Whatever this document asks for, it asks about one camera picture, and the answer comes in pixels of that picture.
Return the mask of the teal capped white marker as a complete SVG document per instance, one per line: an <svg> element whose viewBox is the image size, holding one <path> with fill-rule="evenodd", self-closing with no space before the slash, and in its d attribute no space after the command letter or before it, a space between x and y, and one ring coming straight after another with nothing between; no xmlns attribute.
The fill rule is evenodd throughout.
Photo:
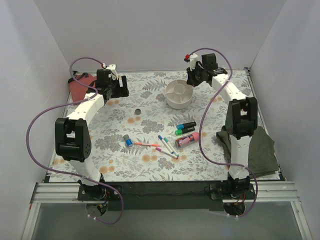
<svg viewBox="0 0 320 240"><path fill-rule="evenodd" d="M171 143L169 142L167 137L164 137L164 141L167 143L167 145L169 146L171 152L173 154L175 154L177 157L179 157L180 155L178 154L178 152L174 149L174 147L171 145Z"/></svg>

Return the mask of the blue capped black highlighter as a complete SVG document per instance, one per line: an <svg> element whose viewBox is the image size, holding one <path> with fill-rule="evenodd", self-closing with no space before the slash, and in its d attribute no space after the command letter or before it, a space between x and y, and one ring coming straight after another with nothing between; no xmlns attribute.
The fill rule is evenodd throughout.
<svg viewBox="0 0 320 240"><path fill-rule="evenodd" d="M182 124L178 124L176 126L176 128L178 130L182 130L182 129L186 129L186 128L191 128L191 127L195 127L197 125L197 123L195 121L192 122L187 122L187 123L182 123Z"/></svg>

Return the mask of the white divided round container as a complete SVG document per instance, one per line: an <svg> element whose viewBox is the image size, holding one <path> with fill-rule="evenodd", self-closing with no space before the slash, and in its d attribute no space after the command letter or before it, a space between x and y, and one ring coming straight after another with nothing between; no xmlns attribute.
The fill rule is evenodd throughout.
<svg viewBox="0 0 320 240"><path fill-rule="evenodd" d="M166 86L164 95L170 107L181 110L189 106L193 96L193 87L185 80L173 80Z"/></svg>

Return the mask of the blue grey glue stick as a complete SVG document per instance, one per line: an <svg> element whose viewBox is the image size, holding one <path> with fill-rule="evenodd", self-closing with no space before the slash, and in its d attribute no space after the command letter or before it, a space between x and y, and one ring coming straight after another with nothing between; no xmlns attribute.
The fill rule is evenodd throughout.
<svg viewBox="0 0 320 240"><path fill-rule="evenodd" d="M132 140L130 139L129 135L126 134L123 136L123 139L124 139L124 142L126 144L127 147L132 147L133 146L133 142Z"/></svg>

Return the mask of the pink capped white marker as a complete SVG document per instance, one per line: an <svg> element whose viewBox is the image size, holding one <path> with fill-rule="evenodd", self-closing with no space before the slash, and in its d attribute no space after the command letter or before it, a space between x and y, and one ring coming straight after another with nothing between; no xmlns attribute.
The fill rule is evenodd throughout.
<svg viewBox="0 0 320 240"><path fill-rule="evenodd" d="M162 154L165 154L166 156L169 156L169 157L171 157L171 158L173 158L173 159L178 159L178 158L179 158L178 156L176 156L176 155L174 155L174 154L172 154L172 153L169 153L169 152L167 152L167 151L164 151L164 150L162 150L162 149L159 148L159 147L156 147L155 150L158 151L158 152L160 152L160 153L162 153Z"/></svg>

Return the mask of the green capped black highlighter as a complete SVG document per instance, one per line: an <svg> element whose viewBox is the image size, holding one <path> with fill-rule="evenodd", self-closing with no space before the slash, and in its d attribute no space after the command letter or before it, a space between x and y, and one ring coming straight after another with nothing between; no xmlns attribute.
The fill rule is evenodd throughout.
<svg viewBox="0 0 320 240"><path fill-rule="evenodd" d="M186 128L182 128L182 129L177 129L176 131L175 131L175 135L176 136L180 136L180 135L183 135L183 134L186 134L186 133L190 133L190 132L192 132L192 131L194 131L195 130L195 127L194 126L192 126L192 127L186 127Z"/></svg>

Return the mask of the blue capped white marker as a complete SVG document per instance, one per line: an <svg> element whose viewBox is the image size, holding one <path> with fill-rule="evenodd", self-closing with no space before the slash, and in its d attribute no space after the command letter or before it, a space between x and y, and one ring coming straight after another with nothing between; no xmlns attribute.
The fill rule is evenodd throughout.
<svg viewBox="0 0 320 240"><path fill-rule="evenodd" d="M161 135L158 135L158 138L160 139L160 141L163 143L163 145L166 147L166 149L171 153L174 154L174 151L169 147L169 145L167 144L167 142L164 140L164 138Z"/></svg>

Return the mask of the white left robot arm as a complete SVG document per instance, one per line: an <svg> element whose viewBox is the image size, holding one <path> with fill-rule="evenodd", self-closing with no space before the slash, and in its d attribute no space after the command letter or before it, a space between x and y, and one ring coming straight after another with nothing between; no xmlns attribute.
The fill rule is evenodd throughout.
<svg viewBox="0 0 320 240"><path fill-rule="evenodd" d="M65 118L55 121L55 151L68 161L82 178L81 182L89 188L89 194L95 200L106 196L106 187L99 183L102 175L92 160L88 159L92 150L89 124L96 113L112 98L128 97L129 90L126 76L119 76L116 65L108 65L96 71L96 81L89 85L84 102Z"/></svg>

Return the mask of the orange pen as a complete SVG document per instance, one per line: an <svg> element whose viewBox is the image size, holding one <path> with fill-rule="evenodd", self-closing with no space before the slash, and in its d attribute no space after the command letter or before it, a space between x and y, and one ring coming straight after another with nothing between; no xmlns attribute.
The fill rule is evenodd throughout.
<svg viewBox="0 0 320 240"><path fill-rule="evenodd" d="M143 142L135 142L134 145L137 146L147 146L147 147L160 147L160 144L155 144L155 143L143 143Z"/></svg>

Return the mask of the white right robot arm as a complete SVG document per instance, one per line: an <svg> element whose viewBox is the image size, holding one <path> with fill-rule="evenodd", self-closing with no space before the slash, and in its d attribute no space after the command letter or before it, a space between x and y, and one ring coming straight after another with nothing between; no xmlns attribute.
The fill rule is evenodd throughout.
<svg viewBox="0 0 320 240"><path fill-rule="evenodd" d="M231 82L232 73L218 67L214 53L201 57L195 53L187 54L184 61L189 63L186 69L188 85L197 87L208 83L228 104L224 124L231 142L228 173L233 180L247 179L250 175L250 142L258 126L257 99L246 96Z"/></svg>

